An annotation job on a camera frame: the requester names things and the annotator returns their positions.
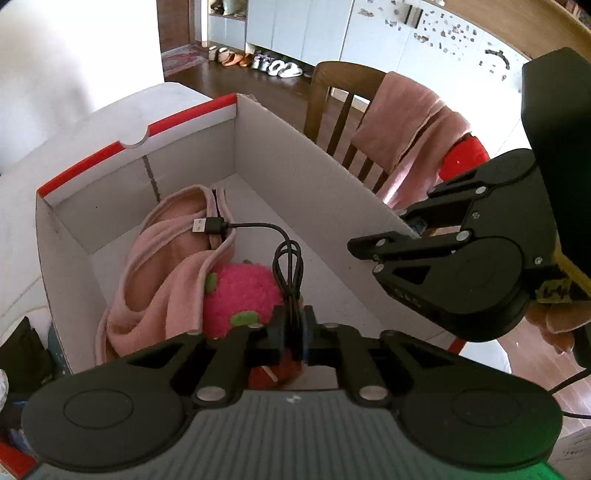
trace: human hand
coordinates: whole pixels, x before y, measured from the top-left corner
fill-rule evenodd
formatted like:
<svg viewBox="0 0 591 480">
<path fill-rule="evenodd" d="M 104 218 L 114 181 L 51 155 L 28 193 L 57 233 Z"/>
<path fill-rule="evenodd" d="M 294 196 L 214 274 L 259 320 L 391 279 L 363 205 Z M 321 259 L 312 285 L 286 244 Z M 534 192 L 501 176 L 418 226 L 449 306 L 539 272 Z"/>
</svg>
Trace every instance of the human hand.
<svg viewBox="0 0 591 480">
<path fill-rule="evenodd" d="M 525 319 L 539 328 L 542 338 L 560 355 L 574 347 L 572 330 L 591 320 L 591 301 L 532 302 L 525 312 Z"/>
</svg>

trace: rug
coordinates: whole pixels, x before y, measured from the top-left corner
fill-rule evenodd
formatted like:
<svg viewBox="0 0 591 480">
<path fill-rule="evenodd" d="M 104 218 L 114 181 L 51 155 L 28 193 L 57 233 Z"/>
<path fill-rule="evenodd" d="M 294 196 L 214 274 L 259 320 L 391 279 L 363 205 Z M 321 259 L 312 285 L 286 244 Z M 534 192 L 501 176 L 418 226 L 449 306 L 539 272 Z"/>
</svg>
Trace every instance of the rug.
<svg viewBox="0 0 591 480">
<path fill-rule="evenodd" d="M 197 45 L 183 45 L 162 54 L 164 76 L 207 62 L 207 49 Z"/>
</svg>

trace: pink plush toy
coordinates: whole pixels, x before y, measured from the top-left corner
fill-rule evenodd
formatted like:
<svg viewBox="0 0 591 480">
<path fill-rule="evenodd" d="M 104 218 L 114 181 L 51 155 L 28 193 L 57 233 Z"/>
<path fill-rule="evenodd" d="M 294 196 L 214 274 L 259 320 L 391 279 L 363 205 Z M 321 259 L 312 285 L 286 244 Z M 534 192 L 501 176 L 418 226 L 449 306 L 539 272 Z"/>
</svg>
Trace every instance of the pink plush toy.
<svg viewBox="0 0 591 480">
<path fill-rule="evenodd" d="M 281 303 L 269 268 L 250 263 L 224 265 L 205 282 L 203 332 L 208 338 L 218 338 L 235 326 L 269 323 L 273 308 Z"/>
</svg>

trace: pink towel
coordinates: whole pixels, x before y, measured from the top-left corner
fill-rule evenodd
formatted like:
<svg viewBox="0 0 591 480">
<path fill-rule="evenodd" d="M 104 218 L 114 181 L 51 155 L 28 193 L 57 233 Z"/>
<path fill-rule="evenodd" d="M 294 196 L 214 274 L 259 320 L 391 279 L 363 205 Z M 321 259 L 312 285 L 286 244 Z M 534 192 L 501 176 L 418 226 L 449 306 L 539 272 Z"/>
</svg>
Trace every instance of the pink towel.
<svg viewBox="0 0 591 480">
<path fill-rule="evenodd" d="M 390 173 L 378 198 L 394 210 L 426 200 L 427 190 L 442 181 L 439 171 L 447 152 L 469 131 L 464 117 L 444 106 Z"/>
<path fill-rule="evenodd" d="M 443 157 L 469 131 L 470 124 L 435 92 L 390 72 L 351 143 L 388 174 L 378 197 L 406 208 L 427 197 Z"/>
<path fill-rule="evenodd" d="M 221 215 L 232 221 L 224 191 L 216 196 L 196 185 L 165 198 L 148 215 L 128 255 L 111 307 L 96 336 L 98 365 L 162 342 L 188 330 L 201 330 L 204 283 L 216 265 L 233 255 L 235 231 L 194 233 L 193 220 Z"/>
</svg>

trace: red cushion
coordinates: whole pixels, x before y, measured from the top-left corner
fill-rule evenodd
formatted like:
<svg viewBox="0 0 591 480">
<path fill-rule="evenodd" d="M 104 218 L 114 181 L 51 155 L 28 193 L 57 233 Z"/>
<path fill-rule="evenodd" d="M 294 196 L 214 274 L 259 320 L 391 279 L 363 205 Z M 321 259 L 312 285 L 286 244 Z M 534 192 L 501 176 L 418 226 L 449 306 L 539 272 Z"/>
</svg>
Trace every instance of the red cushion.
<svg viewBox="0 0 591 480">
<path fill-rule="evenodd" d="M 486 149 L 477 137 L 469 136 L 454 147 L 443 158 L 439 178 L 448 181 L 465 171 L 489 161 Z"/>
</svg>

